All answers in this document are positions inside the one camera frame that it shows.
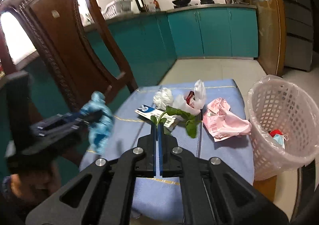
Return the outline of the person's left hand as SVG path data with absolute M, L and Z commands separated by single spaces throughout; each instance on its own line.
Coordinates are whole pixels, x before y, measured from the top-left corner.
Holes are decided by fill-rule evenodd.
M 14 196 L 30 203 L 40 203 L 59 190 L 61 177 L 58 166 L 52 162 L 44 171 L 10 176 L 10 189 Z

